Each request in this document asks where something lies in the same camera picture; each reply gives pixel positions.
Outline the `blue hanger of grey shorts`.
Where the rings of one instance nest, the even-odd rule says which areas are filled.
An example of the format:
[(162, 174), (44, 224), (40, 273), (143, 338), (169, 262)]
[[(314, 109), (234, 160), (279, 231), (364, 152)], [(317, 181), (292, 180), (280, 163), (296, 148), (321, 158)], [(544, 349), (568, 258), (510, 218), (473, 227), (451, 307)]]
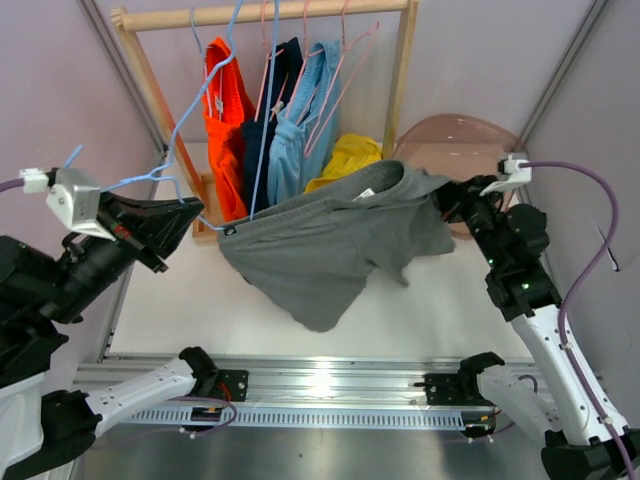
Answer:
[[(170, 182), (173, 184), (178, 200), (183, 199), (178, 180), (174, 176), (166, 176), (164, 171), (174, 164), (178, 164), (188, 181), (194, 195), (205, 205), (204, 212), (197, 220), (199, 225), (195, 228), (197, 235), (210, 235), (219, 232), (222, 228), (211, 222), (213, 207), (209, 200), (209, 191), (203, 178), (195, 170), (186, 150), (185, 143), (180, 136), (180, 129), (186, 123), (202, 99), (206, 100), (207, 107), (215, 105), (214, 96), (209, 92), (209, 86), (213, 83), (214, 75), (229, 65), (236, 57), (237, 47), (233, 40), (233, 28), (238, 23), (252, 23), (261, 18), (261, 7), (256, 3), (245, 4), (237, 1), (232, 6), (216, 6), (192, 8), (190, 10), (172, 10), (163, 12), (148, 12), (129, 14), (124, 8), (115, 8), (111, 12), (112, 27), (102, 16), (95, 1), (81, 1), (81, 9), (88, 16), (107, 53), (116, 67), (116, 72), (124, 81), (129, 94), (132, 95), (134, 104), (143, 115), (152, 136), (159, 144), (164, 162), (151, 169), (149, 172), (125, 178), (118, 183), (104, 187), (102, 192), (111, 192), (126, 186), (141, 182)], [(141, 31), (155, 31), (163, 29), (178, 29), (198, 26), (224, 25), (226, 27), (226, 39), (231, 47), (231, 53), (217, 63), (212, 70), (204, 71), (204, 80), (196, 96), (185, 113), (179, 120), (174, 120), (164, 94), (157, 82), (151, 65), (144, 53), (142, 45), (137, 37)]]

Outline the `yellow shorts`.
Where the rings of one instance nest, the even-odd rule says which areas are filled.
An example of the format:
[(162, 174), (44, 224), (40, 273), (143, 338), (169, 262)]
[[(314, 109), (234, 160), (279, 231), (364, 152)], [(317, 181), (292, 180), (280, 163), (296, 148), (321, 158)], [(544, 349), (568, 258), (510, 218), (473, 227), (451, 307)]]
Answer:
[(306, 185), (304, 193), (334, 183), (381, 159), (382, 148), (372, 138), (355, 133), (343, 134), (336, 141), (329, 162), (321, 174)]

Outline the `grey shorts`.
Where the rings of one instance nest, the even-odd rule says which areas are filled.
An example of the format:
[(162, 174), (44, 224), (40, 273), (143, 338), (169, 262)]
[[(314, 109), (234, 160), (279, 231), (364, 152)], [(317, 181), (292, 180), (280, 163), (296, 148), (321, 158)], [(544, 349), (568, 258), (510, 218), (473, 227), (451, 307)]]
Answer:
[(250, 285), (305, 328), (333, 329), (376, 270), (402, 287), (417, 257), (454, 251), (436, 205), (448, 183), (399, 160), (225, 225), (219, 248)]

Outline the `light blue shorts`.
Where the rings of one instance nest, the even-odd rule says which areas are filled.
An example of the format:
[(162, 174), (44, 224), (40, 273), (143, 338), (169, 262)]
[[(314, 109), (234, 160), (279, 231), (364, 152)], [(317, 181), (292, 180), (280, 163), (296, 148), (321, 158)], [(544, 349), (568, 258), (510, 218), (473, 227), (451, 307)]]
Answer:
[(341, 84), (338, 40), (312, 45), (294, 94), (277, 114), (269, 150), (267, 198), (274, 206), (305, 191), (320, 176), (336, 141)]

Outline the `navy blue shorts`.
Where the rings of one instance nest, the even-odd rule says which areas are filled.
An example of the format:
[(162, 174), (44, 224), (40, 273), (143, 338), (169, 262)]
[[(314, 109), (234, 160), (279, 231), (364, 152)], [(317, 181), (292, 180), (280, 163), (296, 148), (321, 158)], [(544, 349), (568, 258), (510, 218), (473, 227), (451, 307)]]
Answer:
[[(285, 75), (288, 74), (283, 96), (284, 105), (286, 105), (300, 74), (303, 57), (297, 37), (278, 44), (277, 47), (282, 48), (284, 52), (276, 60), (275, 89), (284, 85)], [(275, 136), (276, 125), (276, 117), (269, 124), (258, 125), (254, 122), (254, 114), (241, 124), (241, 134), (245, 144), (243, 200), (248, 213), (257, 213), (269, 207), (267, 195), (269, 150)]]

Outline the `pink hanger of navy shorts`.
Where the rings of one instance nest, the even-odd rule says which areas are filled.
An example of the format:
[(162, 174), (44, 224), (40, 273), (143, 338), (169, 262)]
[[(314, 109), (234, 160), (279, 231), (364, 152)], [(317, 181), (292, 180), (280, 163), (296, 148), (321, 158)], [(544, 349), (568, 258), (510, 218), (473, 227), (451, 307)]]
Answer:
[[(271, 20), (271, 34), (267, 34), (266, 28), (266, 13), (267, 6), (273, 4), (273, 18)], [(284, 85), (275, 89), (275, 67), (276, 60), (284, 52), (282, 48), (277, 47), (277, 40), (279, 37), (279, 2), (278, 1), (263, 1), (260, 10), (260, 25), (262, 31), (262, 45), (265, 54), (264, 69), (262, 74), (262, 84), (259, 91), (259, 99), (256, 103), (256, 111), (254, 114), (254, 122), (258, 125), (264, 126), (269, 124), (276, 115), (284, 107), (284, 90), (288, 81), (289, 75), (285, 75)]]

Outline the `pink hanger of blue shorts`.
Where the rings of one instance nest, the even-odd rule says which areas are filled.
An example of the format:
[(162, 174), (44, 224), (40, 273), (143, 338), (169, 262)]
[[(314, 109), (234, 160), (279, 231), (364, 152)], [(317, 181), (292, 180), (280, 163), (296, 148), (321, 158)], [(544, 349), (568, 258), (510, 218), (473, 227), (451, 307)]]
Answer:
[(304, 55), (300, 74), (294, 85), (290, 101), (285, 113), (279, 119), (279, 127), (286, 129), (290, 134), (300, 129), (300, 124), (311, 108), (312, 101), (317, 93), (322, 76), (326, 50), (332, 49), (332, 42), (321, 40), (312, 43), (308, 34), (308, 12), (311, 2), (306, 1), (303, 11), (304, 24)]

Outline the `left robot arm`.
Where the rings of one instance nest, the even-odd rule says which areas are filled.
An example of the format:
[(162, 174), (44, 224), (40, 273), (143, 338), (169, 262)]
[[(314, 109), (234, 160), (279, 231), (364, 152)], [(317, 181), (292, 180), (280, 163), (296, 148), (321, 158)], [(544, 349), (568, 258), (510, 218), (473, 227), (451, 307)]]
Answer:
[(13, 237), (1, 240), (1, 475), (29, 479), (82, 454), (121, 421), (156, 404), (202, 400), (232, 409), (223, 372), (199, 347), (164, 366), (102, 390), (45, 392), (53, 354), (68, 340), (62, 324), (83, 311), (133, 264), (166, 270), (203, 203), (140, 201), (103, 193), (104, 237), (71, 233), (53, 258)]

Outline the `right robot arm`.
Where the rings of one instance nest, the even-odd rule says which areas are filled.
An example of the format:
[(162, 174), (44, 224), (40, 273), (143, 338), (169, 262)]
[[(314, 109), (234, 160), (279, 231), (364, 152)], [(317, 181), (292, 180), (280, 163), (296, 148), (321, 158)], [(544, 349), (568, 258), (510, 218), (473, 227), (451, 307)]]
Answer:
[(546, 215), (527, 204), (507, 210), (494, 176), (449, 182), (436, 192), (447, 223), (469, 229), (489, 266), (487, 293), (524, 342), (540, 378), (530, 384), (494, 352), (462, 360), (454, 374), (427, 374), (431, 405), (476, 405), (504, 412), (540, 448), (551, 479), (633, 479), (639, 431), (609, 400), (579, 348), (561, 297), (540, 257)]

